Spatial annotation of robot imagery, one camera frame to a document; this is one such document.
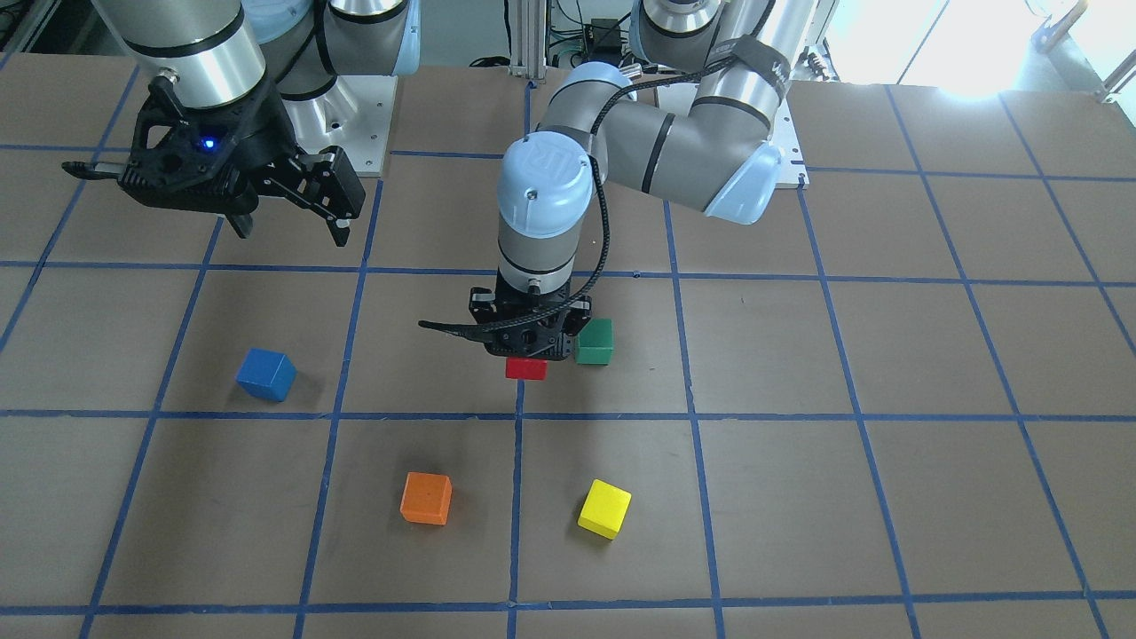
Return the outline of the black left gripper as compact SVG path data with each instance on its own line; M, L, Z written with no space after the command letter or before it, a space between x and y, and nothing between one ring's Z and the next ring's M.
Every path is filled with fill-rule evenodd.
M468 312L476 324L523 320L512 327L482 331L474 340L482 343L487 352L499 357L516 359L566 360L573 356L573 347L580 330L592 317L592 300L582 296L573 306L536 320L544 307L563 302L571 294L571 287L563 284L550 294L523 294L509 284L499 284L495 290L474 287L470 289Z

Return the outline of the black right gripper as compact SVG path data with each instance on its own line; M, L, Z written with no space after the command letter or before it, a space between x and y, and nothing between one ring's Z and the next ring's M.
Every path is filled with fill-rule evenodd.
M130 159L117 171L126 194L150 207L219 215L241 239L252 234L260 199L281 198L326 222L337 247L348 244L366 199L361 181L340 146L304 153L272 78L204 109L183 105L174 88L166 75L147 85Z

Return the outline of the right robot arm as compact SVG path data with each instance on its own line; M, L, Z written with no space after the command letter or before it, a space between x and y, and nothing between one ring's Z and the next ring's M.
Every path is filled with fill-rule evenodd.
M261 199L312 211L336 246L366 199L346 146L365 108L344 78L421 65L418 1L98 1L147 76L127 161L66 161L147 207L208 213L240 238Z

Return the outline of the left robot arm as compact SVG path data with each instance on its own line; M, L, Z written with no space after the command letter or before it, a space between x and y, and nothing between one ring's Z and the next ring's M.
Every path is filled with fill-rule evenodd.
M630 45L673 68L678 83L698 85L690 109L640 100L666 78L633 83L608 63L573 69L537 128L503 156L495 287L471 289L470 325L438 331L496 356L567 359L610 250L609 182L755 223L787 165L772 134L817 9L816 1L636 1Z

